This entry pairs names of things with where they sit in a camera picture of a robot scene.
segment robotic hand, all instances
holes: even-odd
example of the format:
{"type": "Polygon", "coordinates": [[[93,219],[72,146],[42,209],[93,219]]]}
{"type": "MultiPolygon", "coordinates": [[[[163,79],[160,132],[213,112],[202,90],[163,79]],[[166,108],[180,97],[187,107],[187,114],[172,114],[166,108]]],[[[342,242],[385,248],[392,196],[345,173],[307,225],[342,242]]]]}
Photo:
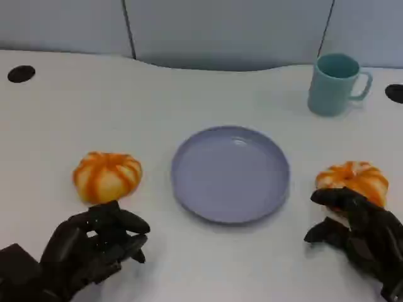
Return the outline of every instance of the robotic hand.
{"type": "Polygon", "coordinates": [[[341,210],[350,228],[327,217],[305,236],[308,243],[325,242],[342,250],[357,269],[382,284],[388,301],[403,298],[403,226],[389,211],[344,187],[319,189],[311,200],[341,210]]]}
{"type": "Polygon", "coordinates": [[[149,232],[117,201],[93,206],[57,227],[39,263],[18,244],[0,250],[0,302],[68,302],[118,272],[129,257],[144,263],[141,248],[149,232]],[[90,237],[91,231],[96,235],[90,237]]]}

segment black hole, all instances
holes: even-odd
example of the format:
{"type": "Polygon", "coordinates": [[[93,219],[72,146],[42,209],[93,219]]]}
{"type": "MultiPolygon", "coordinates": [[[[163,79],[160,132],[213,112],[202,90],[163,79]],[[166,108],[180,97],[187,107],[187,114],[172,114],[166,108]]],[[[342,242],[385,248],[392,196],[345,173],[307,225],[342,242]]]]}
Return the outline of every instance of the black hole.
{"type": "Polygon", "coordinates": [[[35,68],[28,65],[17,66],[8,73],[8,80],[13,83],[29,81],[35,75],[35,68]]]}
{"type": "Polygon", "coordinates": [[[403,85],[392,84],[386,87],[385,93],[393,102],[403,104],[403,85]]]}

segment table surface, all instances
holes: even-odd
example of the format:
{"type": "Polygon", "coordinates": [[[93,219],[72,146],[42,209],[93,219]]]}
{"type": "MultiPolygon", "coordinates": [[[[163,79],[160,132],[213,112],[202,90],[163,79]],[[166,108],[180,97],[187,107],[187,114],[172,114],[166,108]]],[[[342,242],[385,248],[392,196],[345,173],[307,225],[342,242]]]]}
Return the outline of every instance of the table surface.
{"type": "MultiPolygon", "coordinates": [[[[127,261],[74,301],[377,301],[379,285],[343,254],[312,251],[303,241],[325,216],[309,200],[316,174],[346,160],[369,160],[384,171],[388,208],[403,219],[403,105],[384,94],[387,84],[403,81],[403,70],[368,70],[374,82],[364,106],[321,118],[307,108],[311,66],[212,72],[1,51],[1,246],[18,242],[39,259],[55,227],[86,210],[71,181],[79,160],[91,150],[125,152],[144,167],[140,187],[120,204],[152,227],[147,263],[127,261]],[[8,71],[25,64],[36,76],[8,82],[8,71]],[[258,130],[287,156],[290,197],[268,219],[216,225],[174,200],[169,168],[177,147],[219,125],[258,130]]],[[[358,81],[356,90],[363,86],[358,81]]]]}

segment small pumpkin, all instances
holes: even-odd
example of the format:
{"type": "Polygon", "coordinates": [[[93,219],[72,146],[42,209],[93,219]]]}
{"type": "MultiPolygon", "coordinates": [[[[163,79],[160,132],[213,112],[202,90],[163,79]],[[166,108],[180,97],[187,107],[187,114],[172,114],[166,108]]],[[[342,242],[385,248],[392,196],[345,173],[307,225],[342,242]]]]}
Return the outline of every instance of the small pumpkin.
{"type": "Polygon", "coordinates": [[[142,177],[140,162],[128,154],[90,152],[73,172],[80,197],[93,204],[128,195],[142,177]]]}
{"type": "Polygon", "coordinates": [[[316,177],[316,187],[348,187],[368,198],[377,206],[385,207],[388,180],[381,171],[369,162],[349,161],[343,165],[332,165],[316,177]]]}

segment teal mug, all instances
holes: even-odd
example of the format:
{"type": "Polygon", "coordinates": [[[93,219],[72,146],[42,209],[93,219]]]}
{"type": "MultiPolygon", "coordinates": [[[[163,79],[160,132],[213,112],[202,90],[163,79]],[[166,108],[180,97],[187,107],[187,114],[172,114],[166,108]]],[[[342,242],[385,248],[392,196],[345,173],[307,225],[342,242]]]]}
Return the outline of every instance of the teal mug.
{"type": "Polygon", "coordinates": [[[310,84],[308,107],[317,115],[336,116],[342,113],[349,101],[363,101],[372,85],[372,75],[361,72],[359,63],[342,53],[331,53],[317,59],[310,84]],[[368,77],[364,91],[352,96],[359,74],[368,77]]]}

